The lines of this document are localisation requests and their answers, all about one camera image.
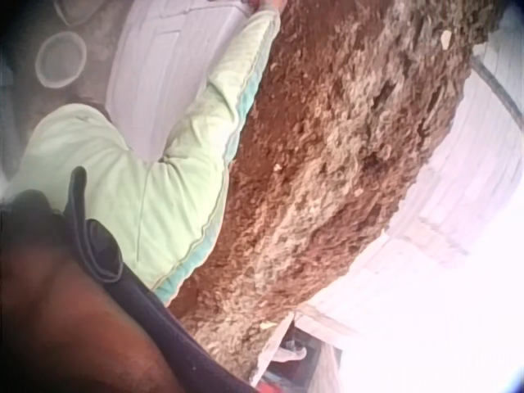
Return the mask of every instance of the rock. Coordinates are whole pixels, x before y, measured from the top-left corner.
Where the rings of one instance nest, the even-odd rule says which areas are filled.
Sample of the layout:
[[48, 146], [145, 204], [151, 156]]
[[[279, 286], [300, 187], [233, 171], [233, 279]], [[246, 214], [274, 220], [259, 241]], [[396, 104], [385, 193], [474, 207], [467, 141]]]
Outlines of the rock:
[[[273, 330], [262, 323], [345, 274], [386, 227], [449, 131], [494, 2], [290, 2], [222, 232], [178, 314], [223, 366], [248, 378]], [[447, 51], [436, 50], [443, 29], [454, 31]]]

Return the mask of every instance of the hand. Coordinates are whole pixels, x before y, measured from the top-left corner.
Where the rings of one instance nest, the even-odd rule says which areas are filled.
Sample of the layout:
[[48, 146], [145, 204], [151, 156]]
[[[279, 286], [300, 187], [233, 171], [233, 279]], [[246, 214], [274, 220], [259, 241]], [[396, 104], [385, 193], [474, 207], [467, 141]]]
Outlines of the hand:
[[263, 6], [271, 6], [277, 8], [282, 14], [284, 8], [286, 8], [287, 0], [249, 0], [249, 3], [255, 8], [255, 11]]

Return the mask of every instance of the black strap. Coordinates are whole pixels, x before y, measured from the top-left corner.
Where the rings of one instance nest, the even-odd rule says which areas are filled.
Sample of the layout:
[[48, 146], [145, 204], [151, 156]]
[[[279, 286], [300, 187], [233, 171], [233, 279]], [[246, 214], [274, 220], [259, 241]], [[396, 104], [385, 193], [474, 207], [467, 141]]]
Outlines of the black strap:
[[255, 393], [217, 364], [128, 268], [109, 231], [98, 221], [85, 219], [86, 185], [85, 169], [75, 169], [64, 212], [84, 271], [151, 337], [188, 393]]

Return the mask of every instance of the light green jacket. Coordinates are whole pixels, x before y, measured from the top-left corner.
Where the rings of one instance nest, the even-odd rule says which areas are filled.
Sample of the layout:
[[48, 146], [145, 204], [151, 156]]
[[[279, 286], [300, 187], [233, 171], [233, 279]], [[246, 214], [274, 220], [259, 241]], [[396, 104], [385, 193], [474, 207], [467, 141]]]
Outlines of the light green jacket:
[[125, 263], [169, 303], [215, 245], [228, 164], [279, 27], [272, 8], [249, 19], [204, 92], [174, 125], [159, 162], [139, 159], [100, 112], [63, 106], [34, 130], [8, 195], [37, 189], [62, 211], [71, 172], [83, 166], [86, 218], [111, 231]]

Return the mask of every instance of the round object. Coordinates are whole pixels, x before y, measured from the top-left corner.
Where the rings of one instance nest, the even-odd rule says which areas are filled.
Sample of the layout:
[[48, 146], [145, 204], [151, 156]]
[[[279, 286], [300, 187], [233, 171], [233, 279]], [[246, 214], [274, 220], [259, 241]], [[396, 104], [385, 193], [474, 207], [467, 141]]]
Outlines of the round object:
[[36, 75], [46, 88], [64, 88], [84, 70], [88, 48], [80, 36], [71, 31], [48, 38], [36, 57]]

